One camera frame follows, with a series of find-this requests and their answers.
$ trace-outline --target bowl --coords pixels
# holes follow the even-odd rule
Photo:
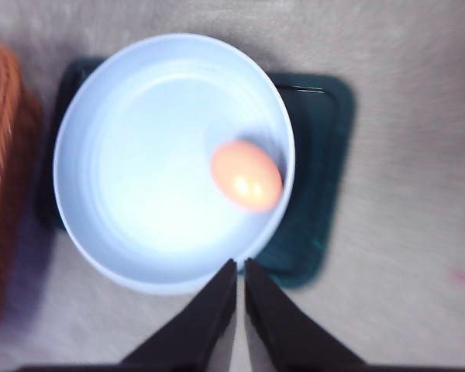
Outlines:
[[[279,167],[284,190],[268,212],[235,205],[212,179],[213,151],[237,139]],[[294,148],[280,95],[247,55],[207,36],[150,37],[74,96],[55,146],[55,196],[104,275],[137,291],[194,291],[229,258],[241,269],[266,246],[288,204]]]

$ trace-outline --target bowl rim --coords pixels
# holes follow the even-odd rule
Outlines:
[[[57,134],[57,139],[55,142],[55,151],[53,153],[53,189],[55,192],[55,200],[57,203],[57,207],[59,209],[60,217],[62,218],[62,222],[64,223],[65,229],[67,234],[73,241],[74,245],[77,247],[79,252],[81,252],[82,256],[99,272],[104,274],[106,277],[112,279],[114,282],[121,284],[127,288],[131,288],[136,291],[151,293],[155,295],[179,295],[184,293],[189,293],[196,289],[199,289],[215,274],[210,273],[206,275],[202,275],[200,277],[196,277],[195,279],[186,280],[186,281],[178,281],[172,283],[151,283],[146,281],[138,281],[135,279],[131,279],[125,277],[121,274],[116,273],[115,271],[111,270],[110,268],[104,266],[103,264],[99,263],[87,250],[83,245],[78,241],[77,237],[75,236],[71,226],[67,220],[66,215],[64,214],[64,207],[62,204],[62,197],[59,192],[59,177],[57,176],[59,170],[59,152],[60,152],[60,145],[63,142],[64,133],[67,129],[67,124],[69,123],[70,117],[72,112],[75,110],[78,102],[82,99],[84,92],[88,89],[89,86],[94,84],[95,78],[102,74],[105,70],[108,70],[115,62],[117,62],[121,57],[125,56],[128,53],[131,53],[133,50],[139,49],[141,47],[146,46],[147,44],[161,42],[163,40],[175,40],[175,39],[187,39],[187,40],[201,40],[207,43],[213,43],[218,45],[229,52],[234,53],[236,56],[240,57],[244,61],[246,61],[257,73],[263,78],[263,80],[269,85],[270,90],[274,97],[277,100],[278,106],[282,111],[282,115],[284,118],[284,124],[286,125],[286,130],[288,133],[288,151],[286,156],[286,174],[284,176],[284,185],[283,185],[283,193],[281,196],[280,201],[277,204],[276,210],[274,211],[273,215],[269,218],[267,224],[264,226],[262,231],[260,232],[259,236],[239,255],[239,257],[232,257],[234,260],[237,261],[238,270],[242,270],[244,260],[255,257],[260,251],[268,244],[270,238],[274,235],[277,230],[277,227],[281,223],[281,220],[284,216],[286,208],[288,206],[289,199],[291,197],[291,191],[293,187],[293,181],[295,179],[295,140],[293,135],[293,130],[291,127],[291,120],[289,118],[288,111],[284,102],[281,98],[281,95],[277,91],[276,87],[272,80],[267,76],[264,70],[258,66],[258,64],[253,61],[250,57],[248,57],[244,52],[235,48],[234,46],[215,39],[210,36],[205,35],[198,35],[193,33],[168,33],[163,35],[151,36],[146,39],[137,41],[132,43],[118,52],[111,55],[107,60],[102,62],[100,66],[98,66],[95,71],[86,79],[83,85],[78,89],[74,98],[72,99],[67,111],[64,114],[62,119],[62,123],[60,124],[59,132]]]

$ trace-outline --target basket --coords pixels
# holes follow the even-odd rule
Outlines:
[[[41,123],[40,102],[22,85],[16,56],[0,45],[0,314],[15,237],[40,145]]]

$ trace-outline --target dark green tray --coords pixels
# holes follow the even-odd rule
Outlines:
[[[36,203],[39,217],[50,227],[63,227],[52,182],[58,127],[75,92],[102,61],[99,58],[76,60],[66,69],[60,83]],[[354,102],[348,86],[334,77],[269,76],[281,93],[291,118],[296,170],[286,214],[256,260],[278,284],[296,287],[315,276],[325,256],[351,135]]]

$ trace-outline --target brown egg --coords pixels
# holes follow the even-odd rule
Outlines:
[[[250,211],[272,209],[282,194],[275,162],[244,140],[224,143],[213,153],[212,176],[225,196]]]

